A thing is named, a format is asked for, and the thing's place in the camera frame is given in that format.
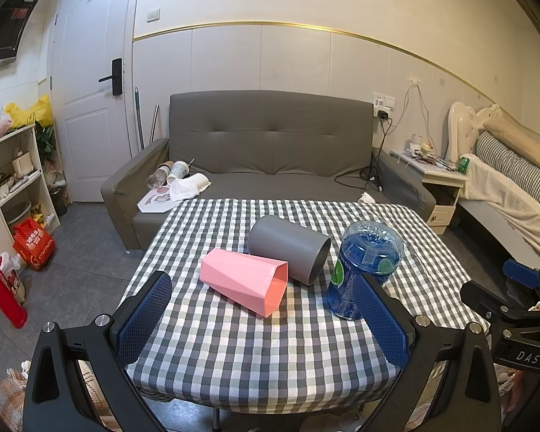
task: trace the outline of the gray sofa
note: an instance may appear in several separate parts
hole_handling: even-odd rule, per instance
[[[189,162],[212,185],[200,199],[291,199],[357,202],[355,173],[372,148],[373,105],[358,100],[280,91],[205,91],[170,97],[170,139],[137,154],[102,186],[108,214],[127,249],[147,249],[168,213],[141,213],[144,180],[164,161]],[[379,203],[403,204],[424,220],[436,203],[396,160],[382,152]]]

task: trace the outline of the gray tile floor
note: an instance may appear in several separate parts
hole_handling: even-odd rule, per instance
[[[0,381],[6,378],[7,368],[19,370],[22,361],[31,359],[45,322],[55,320],[63,328],[74,327],[89,323],[99,313],[112,313],[143,256],[141,251],[125,251],[102,204],[73,204],[60,221],[50,262],[41,271],[26,270],[22,274],[28,322],[22,329],[15,329],[0,312]],[[447,230],[442,241],[473,279],[496,293],[504,292],[499,269],[463,230]],[[149,400],[148,404],[169,430],[211,431],[211,410],[207,407],[180,400]],[[254,427],[260,432],[298,432],[308,416],[222,411],[221,420],[225,432],[247,432]]]

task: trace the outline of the gray cylindrical container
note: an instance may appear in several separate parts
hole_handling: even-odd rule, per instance
[[[250,255],[288,262],[288,276],[312,284],[324,267],[330,237],[278,216],[263,216],[248,235]]]

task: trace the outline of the yellow plastic bag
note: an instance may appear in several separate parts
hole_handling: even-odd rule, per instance
[[[52,125],[52,106],[50,105],[48,94],[44,94],[27,111],[22,110],[15,103],[9,103],[4,110],[14,121],[12,128],[15,129],[29,125],[35,121],[38,121],[43,128]]]

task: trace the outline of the metal pole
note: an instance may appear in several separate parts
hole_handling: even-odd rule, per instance
[[[160,106],[156,104],[156,108],[154,109],[154,120],[152,120],[152,134],[150,135],[150,142],[152,143],[154,141],[154,131],[156,130],[156,119],[158,117],[158,108]]]
[[[220,410],[212,408],[212,432],[220,432]]]
[[[134,89],[134,101],[136,103],[136,117],[138,119],[138,134],[140,136],[140,151],[144,149],[144,137],[142,136],[142,119],[140,118],[140,95],[138,88]]]

